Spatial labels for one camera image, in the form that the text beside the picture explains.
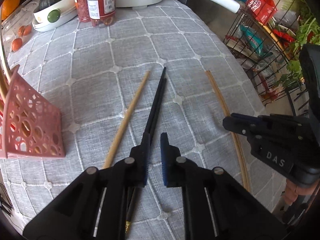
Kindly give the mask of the person right hand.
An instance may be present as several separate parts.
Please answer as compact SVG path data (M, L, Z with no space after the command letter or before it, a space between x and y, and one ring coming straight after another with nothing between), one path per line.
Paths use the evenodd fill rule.
M306 196L312 194L312 188L303 188L294 184L290 180L286 180L285 192L283 198L285 203L291 206L298 198L298 196Z

